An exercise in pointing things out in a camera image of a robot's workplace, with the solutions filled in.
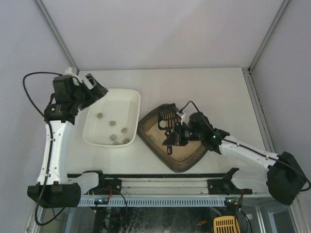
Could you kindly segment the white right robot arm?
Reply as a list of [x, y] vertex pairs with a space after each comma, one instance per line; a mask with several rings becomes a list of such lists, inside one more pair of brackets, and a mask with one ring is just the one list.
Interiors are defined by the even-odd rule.
[[188, 126], [176, 123], [164, 146], [186, 146], [200, 141], [209, 151], [244, 162], [252, 168], [244, 182], [235, 182], [238, 189], [266, 188], [269, 194], [284, 205], [291, 205], [300, 192], [310, 190], [310, 184], [294, 156], [288, 152], [277, 154], [245, 144], [228, 132], [210, 124]]

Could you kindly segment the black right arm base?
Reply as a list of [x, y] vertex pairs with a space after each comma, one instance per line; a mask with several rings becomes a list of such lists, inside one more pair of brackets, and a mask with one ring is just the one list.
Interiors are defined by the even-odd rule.
[[239, 171], [239, 169], [234, 167], [231, 168], [221, 179], [208, 179], [208, 193], [210, 195], [253, 194], [252, 189], [240, 189], [233, 184], [232, 178], [237, 171]]

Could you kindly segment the black litter scoop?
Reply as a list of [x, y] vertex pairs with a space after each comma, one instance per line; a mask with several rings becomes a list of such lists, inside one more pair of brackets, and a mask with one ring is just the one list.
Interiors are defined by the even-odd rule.
[[[175, 126], [175, 123], [181, 121], [181, 118], [176, 114], [177, 111], [178, 108], [176, 107], [175, 103], [163, 104], [158, 107], [157, 111], [158, 129], [165, 131], [166, 138], [171, 134], [172, 129]], [[161, 128], [159, 126], [159, 122], [162, 120], [166, 121], [167, 123], [166, 128]]]

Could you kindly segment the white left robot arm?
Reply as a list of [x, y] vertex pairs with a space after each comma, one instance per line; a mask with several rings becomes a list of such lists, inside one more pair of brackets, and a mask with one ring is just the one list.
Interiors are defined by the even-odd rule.
[[36, 184], [27, 189], [28, 197], [43, 208], [76, 207], [81, 196], [100, 183], [101, 171], [83, 172], [71, 181], [66, 171], [75, 117], [79, 111], [90, 107], [108, 93], [90, 73], [86, 79], [92, 88], [88, 88], [74, 74], [59, 75], [52, 82], [54, 93], [42, 113], [46, 122], [42, 168]]

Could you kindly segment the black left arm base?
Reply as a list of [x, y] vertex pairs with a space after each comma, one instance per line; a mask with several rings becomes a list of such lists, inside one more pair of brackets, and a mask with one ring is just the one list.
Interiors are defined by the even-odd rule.
[[117, 195], [121, 192], [122, 180], [120, 179], [105, 179], [100, 184], [85, 192], [84, 195], [109, 195], [112, 192], [113, 195]]

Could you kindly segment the grey litter box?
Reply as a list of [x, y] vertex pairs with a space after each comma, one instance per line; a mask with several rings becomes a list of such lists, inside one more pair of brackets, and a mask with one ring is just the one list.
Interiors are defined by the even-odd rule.
[[158, 107], [149, 112], [138, 123], [137, 134], [170, 170], [175, 173], [185, 172], [203, 158], [207, 153], [207, 148], [200, 141], [190, 141], [186, 146], [181, 147], [162, 145], [166, 136], [165, 131], [158, 129]]

